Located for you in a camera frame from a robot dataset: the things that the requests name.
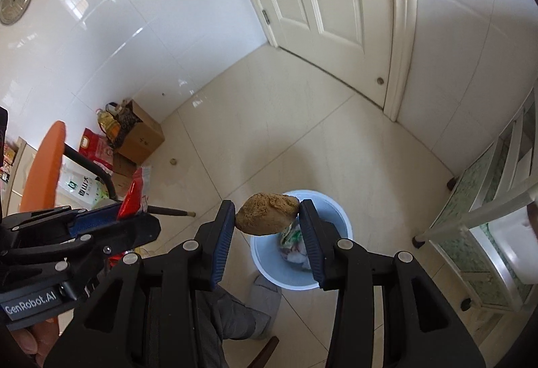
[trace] door frame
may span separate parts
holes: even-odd
[[[260,0],[251,0],[268,42],[278,47],[271,25],[265,21]],[[391,61],[383,113],[396,121],[409,74],[415,41],[417,0],[393,0]]]

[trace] brown potato-like object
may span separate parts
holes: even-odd
[[[237,212],[236,227],[249,235],[273,235],[288,228],[298,213],[299,200],[294,196],[255,194]]]

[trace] orange chair backrest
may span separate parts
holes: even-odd
[[[66,125],[56,121],[39,145],[28,173],[19,210],[21,213],[54,208],[65,140]]]

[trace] white tiled wall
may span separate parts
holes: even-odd
[[[8,135],[37,148],[61,119],[77,146],[97,108],[127,97],[162,121],[265,42],[249,0],[32,0],[0,26]]]
[[[419,0],[398,121],[458,175],[504,129],[537,77],[533,0]]]

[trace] gray slipper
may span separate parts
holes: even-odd
[[[273,327],[282,299],[282,289],[264,276],[257,276],[248,297],[247,306],[257,311],[256,329],[251,339],[265,339]]]

